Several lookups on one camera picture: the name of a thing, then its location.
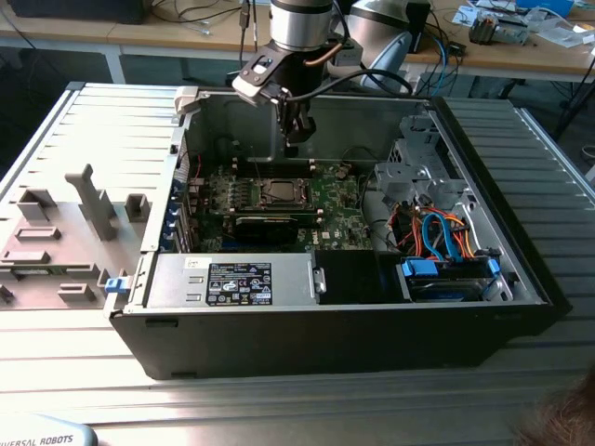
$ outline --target slotted aluminum surface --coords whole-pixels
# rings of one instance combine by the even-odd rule
[[[541,203],[558,211],[567,198]],[[595,279],[560,282],[566,318],[465,370],[155,382],[99,310],[0,312],[0,413],[89,423],[102,446],[510,445],[517,414],[595,358]]]
[[[560,149],[508,101],[446,102],[564,293],[595,280],[595,194]]]
[[[87,84],[67,90],[3,180],[0,242],[21,217],[17,200],[27,188],[47,189],[56,202],[80,203],[67,172],[93,167],[93,184],[110,200],[129,193],[152,202],[164,168],[172,132],[175,87]]]

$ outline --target floor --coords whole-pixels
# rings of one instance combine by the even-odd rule
[[[46,113],[60,96],[68,81],[110,82],[103,58],[95,54],[59,51],[21,50],[22,68],[14,70],[0,58],[0,175],[10,167],[33,131],[41,124]],[[236,70],[231,60],[180,60],[126,56],[123,60],[126,79],[131,84],[222,86],[225,73]],[[495,98],[504,80],[458,76],[444,82],[439,95],[473,98]],[[552,131],[562,112],[561,102],[566,100],[569,85],[558,86],[550,82],[527,81],[517,85],[509,95],[514,105],[526,107],[543,127]],[[582,172],[590,164],[581,156],[581,148],[593,144],[592,123],[595,102],[591,101],[566,130],[559,143]]]

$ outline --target blue drive bracket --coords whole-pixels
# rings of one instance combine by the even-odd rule
[[[425,258],[406,258],[402,264],[405,277],[437,276],[438,268],[433,260]]]

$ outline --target yellow wire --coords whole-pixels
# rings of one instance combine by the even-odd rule
[[[475,255],[473,254],[473,250],[471,249],[471,245],[469,243],[469,231],[468,230],[465,231],[465,242],[467,244],[467,249],[469,250],[469,255],[471,257],[475,257]]]

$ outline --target blue latch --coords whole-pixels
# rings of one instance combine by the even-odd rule
[[[407,258],[403,263],[403,274],[411,276],[437,276],[438,268],[433,260],[425,258]]]
[[[105,282],[105,292],[117,293],[119,295],[127,293],[125,280],[121,277],[113,277],[111,279],[108,279]]]
[[[487,266],[489,267],[490,271],[492,271],[493,276],[497,276],[500,272],[500,265],[498,264],[498,261],[495,258],[490,258],[487,261]]]

